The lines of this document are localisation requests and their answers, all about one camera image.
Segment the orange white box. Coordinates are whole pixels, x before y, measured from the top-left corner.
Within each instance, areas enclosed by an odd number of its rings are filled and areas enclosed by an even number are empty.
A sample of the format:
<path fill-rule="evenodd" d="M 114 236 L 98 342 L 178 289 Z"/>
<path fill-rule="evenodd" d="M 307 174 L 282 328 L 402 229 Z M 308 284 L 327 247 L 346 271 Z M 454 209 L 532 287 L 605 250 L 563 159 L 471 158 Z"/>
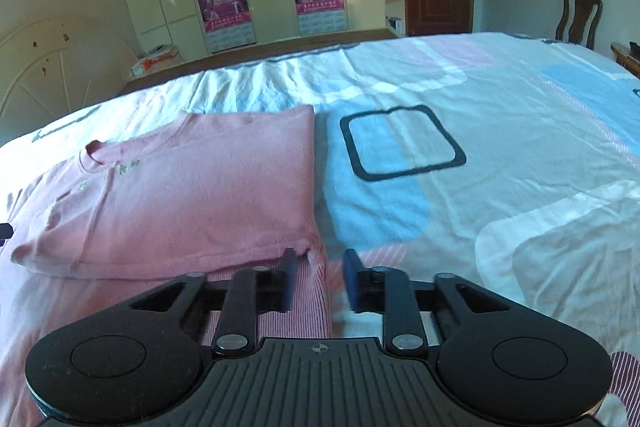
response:
<path fill-rule="evenodd" d="M 139 58 L 136 64 L 131 67 L 131 74 L 134 77 L 141 77 L 147 74 L 153 67 L 172 61 L 179 56 L 179 50 L 174 44 L 162 44 L 149 50 L 144 57 Z"/>

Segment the cream arched headboard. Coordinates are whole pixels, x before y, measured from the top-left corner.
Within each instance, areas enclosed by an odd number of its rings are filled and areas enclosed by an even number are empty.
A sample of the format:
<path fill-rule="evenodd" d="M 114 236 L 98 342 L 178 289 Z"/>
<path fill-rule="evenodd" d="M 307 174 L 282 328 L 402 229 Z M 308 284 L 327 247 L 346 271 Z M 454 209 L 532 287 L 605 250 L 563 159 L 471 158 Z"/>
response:
<path fill-rule="evenodd" d="M 65 14 L 1 39 L 1 142 L 114 98 L 130 79 L 134 50 L 110 25 Z"/>

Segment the lower left purple poster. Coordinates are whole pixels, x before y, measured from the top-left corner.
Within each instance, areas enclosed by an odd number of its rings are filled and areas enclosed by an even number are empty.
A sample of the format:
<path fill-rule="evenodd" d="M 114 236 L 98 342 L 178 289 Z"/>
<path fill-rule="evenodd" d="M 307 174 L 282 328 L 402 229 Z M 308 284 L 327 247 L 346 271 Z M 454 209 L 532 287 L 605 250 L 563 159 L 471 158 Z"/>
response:
<path fill-rule="evenodd" d="M 206 32 L 238 26 L 250 21 L 247 0 L 198 0 Z"/>

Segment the pink sweatshirt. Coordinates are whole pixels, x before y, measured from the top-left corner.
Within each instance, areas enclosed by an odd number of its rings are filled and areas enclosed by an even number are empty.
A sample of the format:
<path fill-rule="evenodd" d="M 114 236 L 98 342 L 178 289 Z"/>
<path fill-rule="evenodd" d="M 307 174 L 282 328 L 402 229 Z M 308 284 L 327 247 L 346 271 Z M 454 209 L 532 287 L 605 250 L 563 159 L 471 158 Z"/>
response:
<path fill-rule="evenodd" d="M 156 281 L 299 259 L 294 305 L 267 332 L 329 332 L 314 221 L 314 111 L 182 114 L 93 141 L 9 201 L 1 336 L 36 338 Z"/>

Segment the wooden side table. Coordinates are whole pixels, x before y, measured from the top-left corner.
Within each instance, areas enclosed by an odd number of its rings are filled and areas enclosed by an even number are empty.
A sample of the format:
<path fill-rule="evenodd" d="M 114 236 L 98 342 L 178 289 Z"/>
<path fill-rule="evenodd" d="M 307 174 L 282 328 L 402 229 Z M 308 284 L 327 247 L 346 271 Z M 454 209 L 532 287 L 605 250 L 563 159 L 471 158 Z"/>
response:
<path fill-rule="evenodd" d="M 628 46 L 624 46 L 619 42 L 611 43 L 611 51 L 614 54 L 615 62 L 634 75 L 637 79 L 640 78 L 640 62 L 638 58 L 631 55 L 631 50 Z"/>

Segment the dark wooden chair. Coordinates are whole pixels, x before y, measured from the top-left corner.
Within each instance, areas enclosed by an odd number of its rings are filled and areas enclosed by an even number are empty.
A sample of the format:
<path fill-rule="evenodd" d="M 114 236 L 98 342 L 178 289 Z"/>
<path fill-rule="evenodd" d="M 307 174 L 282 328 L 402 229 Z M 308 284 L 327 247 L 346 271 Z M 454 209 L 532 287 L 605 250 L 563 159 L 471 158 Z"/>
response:
<path fill-rule="evenodd" d="M 602 13 L 602 0 L 563 0 L 563 11 L 555 29 L 555 39 L 579 44 L 593 51 Z"/>

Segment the dark wooden bed footboard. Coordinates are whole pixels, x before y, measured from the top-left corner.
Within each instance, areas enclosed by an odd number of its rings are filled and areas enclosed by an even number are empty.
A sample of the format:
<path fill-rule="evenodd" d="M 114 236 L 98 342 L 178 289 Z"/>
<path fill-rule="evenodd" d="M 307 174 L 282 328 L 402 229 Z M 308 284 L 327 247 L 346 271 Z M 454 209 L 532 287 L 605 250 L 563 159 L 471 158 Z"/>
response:
<path fill-rule="evenodd" d="M 369 41 L 395 39 L 396 35 L 388 28 L 336 32 L 310 37 L 300 37 L 265 44 L 252 44 L 240 48 L 221 51 L 195 61 L 184 62 L 150 72 L 148 75 L 132 80 L 119 91 L 118 96 L 160 86 L 177 78 L 198 74 L 209 69 L 230 67 L 247 62 L 261 62 L 273 57 L 292 53 L 310 53 L 332 48 L 332 46 L 351 46 Z"/>

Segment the patterned pastel bed sheet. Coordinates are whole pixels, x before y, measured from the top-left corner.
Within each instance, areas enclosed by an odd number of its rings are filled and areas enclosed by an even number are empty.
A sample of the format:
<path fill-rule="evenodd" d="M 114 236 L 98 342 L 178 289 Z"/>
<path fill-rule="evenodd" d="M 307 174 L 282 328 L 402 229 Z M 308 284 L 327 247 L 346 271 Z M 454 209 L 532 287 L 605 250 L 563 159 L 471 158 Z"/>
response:
<path fill-rule="evenodd" d="M 344 249 L 418 279 L 454 272 L 597 339 L 613 364 L 601 421 L 638 424 L 639 83 L 582 46 L 443 35 L 187 75 L 2 147 L 1 217 L 10 223 L 15 192 L 93 141 L 125 142 L 182 114 L 302 105 L 314 111 L 326 336 L 378 325 L 346 309 Z M 51 331 L 1 336 L 3 425 L 38 424 L 24 365 Z"/>

